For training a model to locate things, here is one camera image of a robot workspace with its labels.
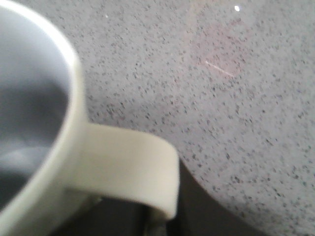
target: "countertop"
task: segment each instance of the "countertop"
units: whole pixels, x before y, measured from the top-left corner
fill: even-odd
[[[315,232],[315,1],[21,0],[77,49],[90,120],[159,135],[220,204]]]

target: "granite countertop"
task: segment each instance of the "granite countertop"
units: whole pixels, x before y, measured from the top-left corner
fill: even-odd
[[[315,232],[315,1],[20,0],[85,69],[92,122],[173,143],[231,212]]]

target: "black speck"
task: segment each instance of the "black speck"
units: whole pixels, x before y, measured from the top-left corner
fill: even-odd
[[[241,182],[241,180],[240,180],[237,176],[235,176],[234,178],[235,178],[235,180],[236,180],[237,183],[240,183],[240,182]]]
[[[276,192],[276,194],[277,194],[279,197],[281,197],[281,194],[280,194],[280,193],[278,193],[278,191],[277,191],[277,189],[276,189],[276,188],[273,188],[273,190]]]
[[[235,109],[236,114],[239,114],[239,110],[240,110],[240,106],[236,105],[236,109]]]
[[[303,115],[304,115],[304,113],[302,112],[301,114],[299,114],[297,116],[301,119]]]
[[[266,139],[266,142],[267,142],[269,145],[273,146],[273,143],[270,142],[268,139]]]

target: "white mug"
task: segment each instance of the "white mug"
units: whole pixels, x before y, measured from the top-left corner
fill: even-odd
[[[174,217],[176,150],[88,123],[78,56],[39,14],[0,0],[0,35],[0,236],[47,235],[95,196],[148,205],[153,222]]]

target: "mug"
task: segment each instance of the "mug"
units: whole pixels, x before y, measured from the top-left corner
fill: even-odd
[[[99,196],[150,206],[152,223],[173,218],[174,147],[89,123],[78,56],[39,14],[0,0],[0,35],[0,236],[47,235]]]

